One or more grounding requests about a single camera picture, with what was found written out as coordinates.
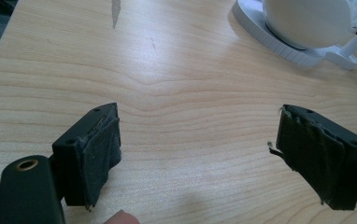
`black plastic part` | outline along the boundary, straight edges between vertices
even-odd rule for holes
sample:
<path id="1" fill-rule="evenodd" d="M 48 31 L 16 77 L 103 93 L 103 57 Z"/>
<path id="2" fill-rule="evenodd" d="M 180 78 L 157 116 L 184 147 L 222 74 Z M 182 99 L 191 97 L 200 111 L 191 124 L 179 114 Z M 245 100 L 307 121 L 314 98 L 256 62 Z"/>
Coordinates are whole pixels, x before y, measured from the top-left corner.
<path id="1" fill-rule="evenodd" d="M 48 158 L 12 162 L 1 176 L 0 223 L 64 223 Z"/>
<path id="2" fill-rule="evenodd" d="M 357 202 L 357 134 L 309 109 L 284 105 L 277 148 L 282 159 L 335 210 Z"/>
<path id="3" fill-rule="evenodd" d="M 67 205 L 95 206 L 108 171 L 121 160 L 117 104 L 88 112 L 53 145 L 54 166 Z"/>

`white mug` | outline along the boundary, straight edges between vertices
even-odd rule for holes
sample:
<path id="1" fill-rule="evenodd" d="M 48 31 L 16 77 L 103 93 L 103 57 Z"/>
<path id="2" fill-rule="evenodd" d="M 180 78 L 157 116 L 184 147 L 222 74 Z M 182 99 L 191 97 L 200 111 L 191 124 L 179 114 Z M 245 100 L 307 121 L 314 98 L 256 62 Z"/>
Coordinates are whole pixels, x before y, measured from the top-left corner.
<path id="1" fill-rule="evenodd" d="M 353 37 L 347 0 L 263 0 L 268 28 L 297 49 L 318 49 Z"/>

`wood grain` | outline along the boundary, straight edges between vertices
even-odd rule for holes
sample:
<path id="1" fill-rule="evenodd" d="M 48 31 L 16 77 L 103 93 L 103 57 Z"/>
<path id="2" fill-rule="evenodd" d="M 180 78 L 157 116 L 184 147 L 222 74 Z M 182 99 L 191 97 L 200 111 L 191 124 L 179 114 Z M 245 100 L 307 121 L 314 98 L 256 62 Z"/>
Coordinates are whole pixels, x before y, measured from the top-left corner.
<path id="1" fill-rule="evenodd" d="M 357 133 L 357 67 L 305 69 L 261 46 L 234 1 L 21 0 L 0 42 L 0 174 L 88 110 L 117 102 L 123 159 L 97 206 L 67 223 L 124 209 L 141 223 L 357 223 L 332 211 L 277 157 L 283 104 Z"/>

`light wood surface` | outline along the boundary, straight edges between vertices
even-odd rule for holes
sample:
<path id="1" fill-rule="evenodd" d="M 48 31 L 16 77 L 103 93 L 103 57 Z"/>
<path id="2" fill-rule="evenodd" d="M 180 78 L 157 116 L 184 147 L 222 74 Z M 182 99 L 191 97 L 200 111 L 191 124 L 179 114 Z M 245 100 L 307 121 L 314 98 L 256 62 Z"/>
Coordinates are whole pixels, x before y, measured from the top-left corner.
<path id="1" fill-rule="evenodd" d="M 229 1 L 21 0 L 0 42 L 0 174 L 51 155 L 90 109 L 117 102 L 122 161 L 92 212 L 141 223 L 357 223 L 321 205 L 267 150 L 283 104 L 311 108 L 357 133 L 357 67 L 300 68 L 261 46 Z"/>

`fingertip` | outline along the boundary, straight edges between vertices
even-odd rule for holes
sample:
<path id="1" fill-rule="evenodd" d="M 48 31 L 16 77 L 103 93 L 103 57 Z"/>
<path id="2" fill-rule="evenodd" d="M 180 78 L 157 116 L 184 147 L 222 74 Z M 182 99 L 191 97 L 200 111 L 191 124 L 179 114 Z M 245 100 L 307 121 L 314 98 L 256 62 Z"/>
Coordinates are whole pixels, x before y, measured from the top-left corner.
<path id="1" fill-rule="evenodd" d="M 140 222 L 132 214 L 120 210 L 107 220 L 105 224 L 140 224 Z"/>

